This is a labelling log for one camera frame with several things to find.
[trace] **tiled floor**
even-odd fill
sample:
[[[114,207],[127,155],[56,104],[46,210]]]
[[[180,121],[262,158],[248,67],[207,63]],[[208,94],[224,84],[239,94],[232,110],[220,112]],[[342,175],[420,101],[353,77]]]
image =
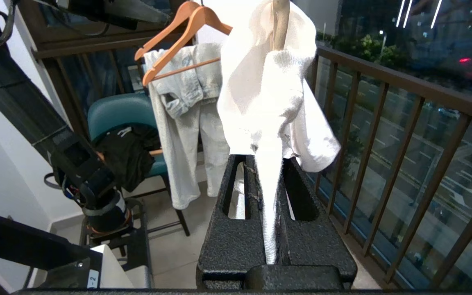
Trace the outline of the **tiled floor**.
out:
[[[200,183],[203,194],[183,210],[191,235],[175,226],[149,235],[152,274],[155,288],[195,289],[196,263],[202,248],[216,198],[206,195],[206,183]],[[178,220],[167,193],[144,198],[149,228]],[[58,235],[73,243],[79,237],[79,227],[58,231]],[[358,276],[353,284],[357,289],[379,289],[373,278],[359,264]]]

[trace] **chair leg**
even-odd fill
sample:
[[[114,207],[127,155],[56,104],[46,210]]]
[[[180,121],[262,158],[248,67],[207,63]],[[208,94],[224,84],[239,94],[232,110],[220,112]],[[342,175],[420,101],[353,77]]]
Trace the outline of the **chair leg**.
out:
[[[169,176],[168,174],[163,174],[161,175],[161,179],[163,179],[163,183],[165,184],[165,188],[167,188],[167,192],[169,194],[169,198],[172,198],[170,196],[170,183],[169,183]],[[183,231],[185,232],[185,235],[189,237],[191,235],[191,232],[189,232],[189,227],[187,226],[187,222],[185,222],[185,216],[183,216],[183,213],[181,210],[175,209],[176,214],[178,215],[178,219],[180,224],[182,224]]]

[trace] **balcony railing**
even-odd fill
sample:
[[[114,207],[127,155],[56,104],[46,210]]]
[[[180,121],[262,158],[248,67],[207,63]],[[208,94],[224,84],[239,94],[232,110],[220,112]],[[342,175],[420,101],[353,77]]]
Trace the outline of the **balcony railing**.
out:
[[[472,289],[472,95],[318,46],[311,87],[339,138],[317,194],[384,280]]]

